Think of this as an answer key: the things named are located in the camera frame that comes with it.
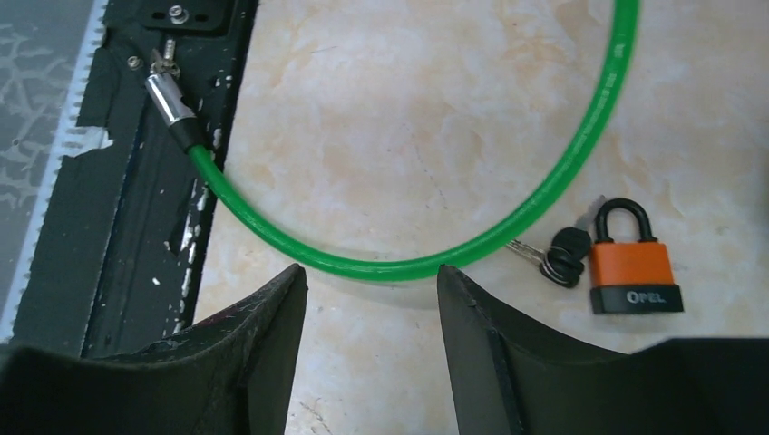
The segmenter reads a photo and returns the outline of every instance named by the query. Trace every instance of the padlock shackle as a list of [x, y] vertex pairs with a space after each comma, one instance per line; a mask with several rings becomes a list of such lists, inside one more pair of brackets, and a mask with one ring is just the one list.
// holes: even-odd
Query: padlock shackle
[[596, 242], [612, 243], [614, 239], [608, 236], [608, 214], [616, 209], [623, 208], [636, 217], [638, 222], [638, 241], [656, 242], [657, 238], [651, 234], [651, 223], [646, 210], [636, 201], [627, 198], [614, 198], [606, 201], [596, 214]]

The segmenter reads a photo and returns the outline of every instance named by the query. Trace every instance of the orange padlock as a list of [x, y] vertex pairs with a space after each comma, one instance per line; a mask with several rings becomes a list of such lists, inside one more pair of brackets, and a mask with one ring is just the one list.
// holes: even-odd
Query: orange padlock
[[[638, 222], [638, 242], [615, 243], [608, 236], [608, 214], [624, 208]], [[680, 313], [681, 288], [673, 279], [667, 247], [652, 236], [648, 215], [636, 201], [614, 198], [596, 215], [596, 242], [590, 251], [595, 314]]]

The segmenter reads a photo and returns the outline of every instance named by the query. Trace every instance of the black padlock base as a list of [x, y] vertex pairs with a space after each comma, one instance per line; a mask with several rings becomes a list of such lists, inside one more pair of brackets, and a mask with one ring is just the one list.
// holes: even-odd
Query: black padlock base
[[604, 285], [590, 290], [593, 314], [683, 313], [678, 285]]

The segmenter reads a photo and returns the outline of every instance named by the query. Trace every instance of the bolt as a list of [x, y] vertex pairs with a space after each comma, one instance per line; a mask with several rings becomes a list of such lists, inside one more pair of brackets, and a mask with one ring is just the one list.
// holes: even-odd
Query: bolt
[[131, 56], [128, 58], [128, 67], [132, 70], [138, 70], [141, 68], [141, 64], [142, 62], [139, 56]]
[[174, 24], [184, 24], [190, 18], [190, 14], [187, 14], [187, 11], [180, 5], [173, 5], [169, 9], [169, 17]]
[[184, 8], [180, 5], [173, 5], [169, 9], [169, 17], [171, 18], [179, 18], [184, 14]]
[[163, 59], [173, 61], [173, 55], [176, 53], [176, 41], [172, 38], [166, 40], [166, 46], [163, 49]]

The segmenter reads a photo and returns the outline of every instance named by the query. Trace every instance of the black metal frame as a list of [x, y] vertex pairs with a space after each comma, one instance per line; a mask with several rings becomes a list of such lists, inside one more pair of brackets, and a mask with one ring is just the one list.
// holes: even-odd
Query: black metal frame
[[[64, 158], [14, 324], [15, 343], [99, 357], [132, 352], [191, 324], [214, 199], [176, 147], [143, 88], [151, 49], [177, 41], [180, 83], [223, 165], [257, 0], [191, 0], [231, 14], [207, 32], [141, 25], [145, 5], [115, 0], [78, 124], [113, 144]], [[133, 71], [126, 61], [139, 56]]]

